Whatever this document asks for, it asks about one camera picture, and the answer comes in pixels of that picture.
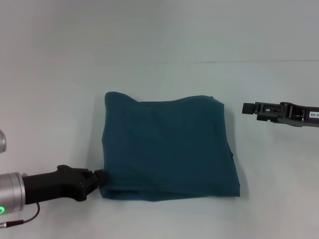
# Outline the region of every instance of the teal towel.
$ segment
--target teal towel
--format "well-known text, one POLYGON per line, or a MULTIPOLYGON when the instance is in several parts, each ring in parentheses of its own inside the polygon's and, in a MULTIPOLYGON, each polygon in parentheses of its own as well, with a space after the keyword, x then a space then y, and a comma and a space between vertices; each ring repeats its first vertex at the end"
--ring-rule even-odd
POLYGON ((104 198, 239 197, 222 103, 208 96, 137 102, 109 92, 105 105, 104 198))

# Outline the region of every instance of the folded cloth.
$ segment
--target folded cloth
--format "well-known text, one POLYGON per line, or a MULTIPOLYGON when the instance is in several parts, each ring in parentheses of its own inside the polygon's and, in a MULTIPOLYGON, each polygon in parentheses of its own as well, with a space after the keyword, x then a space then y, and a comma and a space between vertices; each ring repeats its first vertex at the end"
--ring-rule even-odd
POLYGON ((239 197, 222 103, 208 96, 137 102, 108 92, 105 105, 104 198, 239 197))

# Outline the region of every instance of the silver cylinder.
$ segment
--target silver cylinder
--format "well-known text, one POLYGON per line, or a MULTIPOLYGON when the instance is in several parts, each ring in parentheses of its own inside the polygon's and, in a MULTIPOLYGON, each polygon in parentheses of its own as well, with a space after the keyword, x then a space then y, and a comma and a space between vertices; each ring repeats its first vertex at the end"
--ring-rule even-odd
POLYGON ((18 212, 25 205, 25 189, 19 173, 0 175, 0 215, 18 212))
POLYGON ((0 153, 3 153, 6 151, 6 138, 5 134, 0 129, 0 153))

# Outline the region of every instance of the white wall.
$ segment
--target white wall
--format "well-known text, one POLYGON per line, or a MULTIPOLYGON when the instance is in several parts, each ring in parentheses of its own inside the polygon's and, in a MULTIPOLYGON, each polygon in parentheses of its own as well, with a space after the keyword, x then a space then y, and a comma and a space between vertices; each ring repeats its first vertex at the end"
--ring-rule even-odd
MULTIPOLYGON (((226 107, 241 198, 41 203, 13 239, 319 238, 319 133, 256 121, 244 102, 319 106, 313 0, 2 0, 0 173, 103 167, 103 96, 209 95, 226 107)), ((35 205, 0 221, 28 218, 35 205)))

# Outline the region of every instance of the green led light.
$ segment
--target green led light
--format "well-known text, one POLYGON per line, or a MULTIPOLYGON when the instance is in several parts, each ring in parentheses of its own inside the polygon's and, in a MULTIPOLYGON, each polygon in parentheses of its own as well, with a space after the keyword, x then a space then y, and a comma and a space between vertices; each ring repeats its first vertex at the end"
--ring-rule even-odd
POLYGON ((0 207, 0 215, 3 214, 5 212, 4 207, 0 207))

